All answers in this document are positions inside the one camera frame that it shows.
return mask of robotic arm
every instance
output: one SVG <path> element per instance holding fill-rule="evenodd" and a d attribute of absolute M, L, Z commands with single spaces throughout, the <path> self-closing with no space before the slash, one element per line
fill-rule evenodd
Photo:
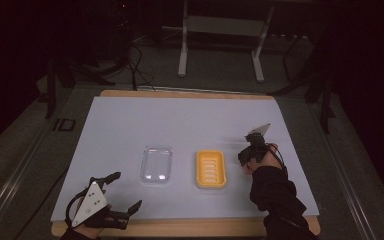
<path fill-rule="evenodd" d="M 65 212 L 65 222 L 69 228 L 75 228 L 80 224 L 85 224 L 91 228 L 117 228 L 125 230 L 129 223 L 129 218 L 135 214 L 141 204 L 142 200 L 138 201 L 127 212 L 114 212 L 110 211 L 107 207 L 107 199 L 104 196 L 104 184 L 110 184 L 114 180 L 120 178 L 121 173 L 115 172 L 105 178 L 92 177 L 89 182 L 89 187 L 78 193 L 68 204 Z M 83 198 L 79 209 L 74 216 L 70 219 L 70 209 L 73 203 Z"/>
<path fill-rule="evenodd" d="M 276 152 L 279 151 L 277 151 L 277 149 L 276 152 L 272 151 L 270 147 L 274 145 L 271 143 L 266 143 L 264 139 L 264 134 L 267 132 L 269 127 L 270 123 L 267 123 L 259 128 L 253 129 L 248 133 L 248 135 L 245 136 L 245 139 L 250 143 L 250 146 L 246 147 L 238 154 L 238 160 L 241 163 L 241 166 L 247 164 L 249 161 L 251 161 L 252 158 L 255 158 L 255 160 L 259 163 L 263 160 L 267 152 L 271 152 L 276 160 L 280 163 L 280 166 L 282 167 L 285 175 L 288 176 L 288 170 L 285 166 L 285 163 L 283 162 L 282 155 L 280 155 L 280 157 L 277 156 Z"/>

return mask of white tabletop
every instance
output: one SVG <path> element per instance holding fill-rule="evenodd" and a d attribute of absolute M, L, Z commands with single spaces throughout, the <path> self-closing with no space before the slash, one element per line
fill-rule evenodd
<path fill-rule="evenodd" d="M 65 218 L 68 202 L 90 177 L 116 171 L 121 178 L 105 186 L 105 196 L 115 211 L 143 200 L 132 219 L 264 216 L 249 200 L 252 178 L 242 173 L 237 154 L 249 146 L 244 136 L 267 122 L 265 139 L 279 145 L 307 207 L 304 215 L 319 215 L 275 100 L 96 97 L 51 220 Z M 143 150 L 153 144 L 173 149 L 170 181 L 163 186 L 144 184 L 139 175 Z M 224 154 L 227 184 L 221 190 L 196 185 L 195 155 L 203 149 Z"/>

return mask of metal frame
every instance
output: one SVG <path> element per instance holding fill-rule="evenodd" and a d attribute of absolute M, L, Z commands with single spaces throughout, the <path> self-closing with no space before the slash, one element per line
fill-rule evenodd
<path fill-rule="evenodd" d="M 342 164 L 342 160 L 336 154 L 336 149 L 330 140 L 329 134 L 324 132 L 323 126 L 319 125 L 317 119 L 317 109 L 316 104 L 308 104 L 311 116 L 314 120 L 316 126 L 319 126 L 319 133 L 323 139 L 327 150 L 329 152 L 330 158 L 333 163 L 333 170 L 338 179 L 339 186 L 344 194 L 345 201 L 347 202 L 348 208 L 352 217 L 354 218 L 355 224 L 360 233 L 361 239 L 363 240 L 375 240 L 376 235 L 372 226 L 370 225 L 369 219 L 367 219 L 365 209 L 363 208 L 360 198 L 355 191 L 355 187 L 352 185 L 351 180 L 348 177 L 348 174 L 345 171 L 345 166 Z"/>
<path fill-rule="evenodd" d="M 182 49 L 180 52 L 180 61 L 178 76 L 186 76 L 186 66 L 188 58 L 188 31 L 207 32 L 218 34 L 233 34 L 243 36 L 258 36 L 259 42 L 255 50 L 251 52 L 251 58 L 254 65 L 255 77 L 257 82 L 264 82 L 263 70 L 260 62 L 260 54 L 271 19 L 273 17 L 274 6 L 270 7 L 266 20 L 252 21 L 227 18 L 213 18 L 188 15 L 188 0 L 183 1 L 183 27 L 182 27 Z"/>

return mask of wooden table edge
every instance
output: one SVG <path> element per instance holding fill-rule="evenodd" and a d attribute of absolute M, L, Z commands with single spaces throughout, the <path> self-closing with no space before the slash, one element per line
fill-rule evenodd
<path fill-rule="evenodd" d="M 317 216 L 305 216 L 310 230 L 320 234 Z M 64 221 L 52 223 L 52 234 L 60 237 Z M 102 237 L 261 237 L 267 236 L 263 218 L 211 218 L 130 220 L 126 230 L 105 229 Z"/>
<path fill-rule="evenodd" d="M 205 99 L 255 99 L 273 100 L 272 96 L 230 94 L 230 93 L 195 93 L 195 92 L 155 92 L 155 91 L 125 91 L 104 90 L 101 97 L 155 97 L 155 98 L 205 98 Z"/>

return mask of black wire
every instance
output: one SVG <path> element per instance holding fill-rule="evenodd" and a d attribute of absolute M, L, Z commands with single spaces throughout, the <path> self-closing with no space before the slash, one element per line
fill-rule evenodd
<path fill-rule="evenodd" d="M 34 213 L 30 216 L 29 220 L 24 224 L 24 226 L 18 231 L 18 233 L 14 236 L 13 240 L 18 239 L 20 235 L 23 233 L 23 231 L 27 228 L 27 226 L 30 224 L 30 222 L 33 220 L 33 218 L 36 216 L 36 214 L 39 212 L 39 210 L 42 208 L 43 204 L 48 199 L 49 195 L 51 195 L 52 191 L 54 190 L 55 186 L 58 184 L 58 182 L 62 179 L 62 177 L 67 173 L 68 168 L 64 170 L 64 172 L 61 173 L 61 175 L 55 180 L 54 184 L 52 184 L 52 187 L 49 189 L 46 196 L 43 198 L 42 202 L 39 204 L 39 206 L 36 208 Z"/>
<path fill-rule="evenodd" d="M 86 188 L 85 190 L 81 191 L 80 193 L 76 194 L 76 196 L 74 196 L 73 199 L 71 199 L 71 201 L 68 203 L 67 205 L 67 208 L 65 209 L 65 223 L 67 224 L 67 226 L 69 228 L 72 227 L 71 225 L 71 218 L 70 218 L 70 210 L 71 210 L 71 206 L 73 205 L 73 203 L 75 201 L 77 201 L 77 199 L 81 198 L 81 197 L 84 197 L 87 193 L 88 189 Z"/>
<path fill-rule="evenodd" d="M 138 73 L 139 73 L 139 76 L 141 76 L 142 79 L 145 81 L 145 83 L 141 83 L 141 84 L 139 84 L 139 86 L 149 85 L 149 86 L 156 92 L 157 90 L 155 90 L 154 86 L 151 84 L 151 83 L 154 81 L 154 76 L 152 76 L 152 75 L 149 74 L 149 73 L 142 72 L 142 71 L 140 71 L 139 69 L 138 69 Z M 150 77 L 151 77 L 151 80 L 146 79 L 146 78 L 143 76 L 143 74 L 146 74 L 146 75 L 150 76 Z"/>
<path fill-rule="evenodd" d="M 131 59 L 128 61 L 128 64 L 130 66 L 130 70 L 132 71 L 133 91 L 137 91 L 138 89 L 137 89 L 137 84 L 136 84 L 136 72 L 138 71 L 139 63 L 142 60 L 142 51 L 138 47 L 136 47 L 133 43 L 131 44 L 131 47 L 136 49 L 139 53 L 139 59 L 137 60 L 136 64 L 134 64 L 134 62 Z"/>
<path fill-rule="evenodd" d="M 280 166 L 282 167 L 283 172 L 285 173 L 286 177 L 288 176 L 288 170 L 285 165 L 285 161 L 283 161 L 282 154 L 280 153 L 279 149 L 274 145 L 273 143 L 267 143 L 267 150 L 276 158 L 276 160 L 279 162 Z M 271 150 L 271 146 L 273 146 L 276 149 L 276 152 Z"/>

